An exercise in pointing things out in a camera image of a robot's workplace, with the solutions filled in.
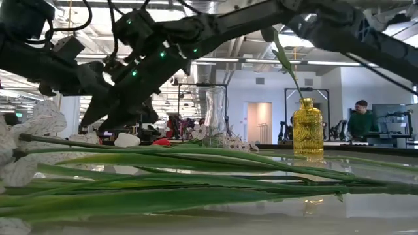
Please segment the yellow patterned glass vase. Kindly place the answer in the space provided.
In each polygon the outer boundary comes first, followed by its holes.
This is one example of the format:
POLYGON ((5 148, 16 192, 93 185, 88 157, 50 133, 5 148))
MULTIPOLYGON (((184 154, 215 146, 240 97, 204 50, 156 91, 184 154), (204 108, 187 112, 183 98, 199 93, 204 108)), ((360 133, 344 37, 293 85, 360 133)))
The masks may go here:
POLYGON ((323 116, 314 107, 312 98, 300 100, 293 114, 293 152, 295 155, 320 158, 323 156, 323 116))

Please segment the grey computer monitor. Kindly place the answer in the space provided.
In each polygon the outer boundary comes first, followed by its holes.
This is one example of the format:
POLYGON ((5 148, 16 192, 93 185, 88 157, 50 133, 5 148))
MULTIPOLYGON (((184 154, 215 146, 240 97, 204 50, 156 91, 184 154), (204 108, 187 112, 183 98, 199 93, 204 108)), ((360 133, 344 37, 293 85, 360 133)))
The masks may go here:
POLYGON ((410 112, 404 104, 373 104, 379 133, 408 134, 408 115, 410 112))

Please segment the silver ceiling air duct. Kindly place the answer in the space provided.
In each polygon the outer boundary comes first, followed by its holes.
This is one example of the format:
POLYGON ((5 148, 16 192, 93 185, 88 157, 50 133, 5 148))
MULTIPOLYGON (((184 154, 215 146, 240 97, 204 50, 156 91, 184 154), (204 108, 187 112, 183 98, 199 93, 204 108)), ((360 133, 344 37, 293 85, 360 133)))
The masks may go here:
MULTIPOLYGON (((215 84, 216 83, 216 64, 201 63, 193 64, 193 79, 196 84, 215 84)), ((206 89, 209 86, 196 86, 195 91, 199 105, 199 112, 202 117, 206 115, 206 89)))

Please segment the dark background desk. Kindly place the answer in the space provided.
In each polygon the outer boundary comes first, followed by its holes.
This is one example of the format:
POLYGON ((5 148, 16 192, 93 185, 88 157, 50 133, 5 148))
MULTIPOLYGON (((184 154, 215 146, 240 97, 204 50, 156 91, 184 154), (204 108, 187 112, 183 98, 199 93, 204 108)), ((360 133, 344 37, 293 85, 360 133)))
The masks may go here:
POLYGON ((408 134, 368 134, 365 136, 369 146, 382 148, 407 148, 407 141, 412 140, 408 134))

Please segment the thin green flower stem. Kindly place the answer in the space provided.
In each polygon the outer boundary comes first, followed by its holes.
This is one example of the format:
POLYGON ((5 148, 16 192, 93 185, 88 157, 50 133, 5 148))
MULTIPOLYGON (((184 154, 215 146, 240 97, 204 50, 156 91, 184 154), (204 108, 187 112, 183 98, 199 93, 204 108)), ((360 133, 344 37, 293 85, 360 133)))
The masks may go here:
POLYGON ((383 166, 387 168, 394 168, 398 170, 418 173, 418 167, 415 167, 415 166, 410 166, 410 165, 406 166, 404 164, 388 163, 388 162, 383 162, 383 161, 362 159, 358 157, 348 157, 348 156, 341 156, 341 155, 337 155, 337 156, 326 155, 326 156, 320 156, 320 157, 315 157, 315 156, 312 157, 312 156, 304 156, 304 155, 290 155, 290 154, 274 153, 271 151, 258 151, 257 154, 265 156, 265 157, 283 157, 283 158, 288 158, 288 159, 299 159, 299 160, 306 160, 306 161, 339 160, 339 161, 343 161, 347 163, 354 161, 355 163, 358 162, 358 163, 364 163, 366 165, 371 165, 371 166, 383 166))

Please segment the pale doorway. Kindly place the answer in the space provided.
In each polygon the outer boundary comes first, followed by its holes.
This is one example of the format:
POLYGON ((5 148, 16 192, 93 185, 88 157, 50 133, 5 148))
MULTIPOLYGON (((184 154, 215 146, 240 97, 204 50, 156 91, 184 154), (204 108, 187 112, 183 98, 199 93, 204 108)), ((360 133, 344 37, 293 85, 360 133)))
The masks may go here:
POLYGON ((247 141, 260 144, 272 143, 272 103, 247 102, 247 141))

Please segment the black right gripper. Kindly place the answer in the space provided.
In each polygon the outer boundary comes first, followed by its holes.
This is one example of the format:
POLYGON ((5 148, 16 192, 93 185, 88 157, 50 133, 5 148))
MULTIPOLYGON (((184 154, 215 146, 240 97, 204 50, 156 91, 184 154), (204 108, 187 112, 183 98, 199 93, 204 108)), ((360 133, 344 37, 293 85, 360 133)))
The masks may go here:
POLYGON ((110 73, 113 88, 102 96, 92 96, 81 126, 91 125, 105 116, 107 119, 101 123, 100 131, 138 121, 155 123, 159 116, 149 96, 180 69, 188 68, 189 60, 182 57, 175 46, 160 46, 140 61, 117 66, 110 73))

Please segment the person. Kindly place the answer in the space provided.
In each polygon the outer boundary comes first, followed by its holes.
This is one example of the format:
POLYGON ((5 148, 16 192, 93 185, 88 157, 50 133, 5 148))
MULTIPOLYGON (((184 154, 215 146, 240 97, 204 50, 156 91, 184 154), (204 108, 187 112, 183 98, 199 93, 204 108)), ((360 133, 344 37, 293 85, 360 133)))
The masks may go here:
POLYGON ((360 139, 371 132, 378 132, 377 118, 373 111, 368 109, 365 100, 355 103, 355 111, 350 115, 347 131, 353 139, 360 139))

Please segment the white blossom spray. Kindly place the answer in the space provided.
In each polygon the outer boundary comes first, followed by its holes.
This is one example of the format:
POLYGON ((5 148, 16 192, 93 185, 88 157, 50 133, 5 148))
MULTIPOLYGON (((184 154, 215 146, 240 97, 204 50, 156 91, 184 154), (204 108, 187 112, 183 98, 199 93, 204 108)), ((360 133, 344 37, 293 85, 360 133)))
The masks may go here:
POLYGON ((254 142, 244 142, 238 136, 227 136, 225 138, 225 148, 243 152, 259 151, 254 142))

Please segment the long green leafy flower stem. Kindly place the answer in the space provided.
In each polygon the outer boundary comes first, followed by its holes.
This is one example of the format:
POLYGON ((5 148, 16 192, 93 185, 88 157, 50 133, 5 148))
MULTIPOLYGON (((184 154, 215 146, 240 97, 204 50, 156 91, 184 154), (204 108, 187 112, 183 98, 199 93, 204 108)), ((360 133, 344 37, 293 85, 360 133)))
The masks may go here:
POLYGON ((11 196, 0 201, 0 218, 53 221, 345 194, 418 195, 418 185, 371 179, 292 184, 206 174, 146 174, 11 196))

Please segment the white artificial tulip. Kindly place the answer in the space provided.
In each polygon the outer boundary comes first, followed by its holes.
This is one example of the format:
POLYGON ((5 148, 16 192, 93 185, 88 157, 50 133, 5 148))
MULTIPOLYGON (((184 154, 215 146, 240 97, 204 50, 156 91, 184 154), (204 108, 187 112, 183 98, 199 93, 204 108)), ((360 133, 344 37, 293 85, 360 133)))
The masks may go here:
POLYGON ((129 133, 119 133, 118 137, 114 141, 115 146, 123 148, 139 146, 140 143, 140 138, 129 133))

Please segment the clear glass vase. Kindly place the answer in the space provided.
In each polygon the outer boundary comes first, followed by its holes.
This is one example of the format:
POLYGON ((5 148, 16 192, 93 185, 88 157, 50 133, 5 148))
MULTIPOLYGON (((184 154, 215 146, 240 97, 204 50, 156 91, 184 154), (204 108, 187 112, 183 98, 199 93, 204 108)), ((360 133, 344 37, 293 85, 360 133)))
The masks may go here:
POLYGON ((224 112, 225 90, 211 87, 206 90, 206 117, 204 126, 206 136, 204 145, 212 148, 224 148, 227 137, 227 125, 224 112))

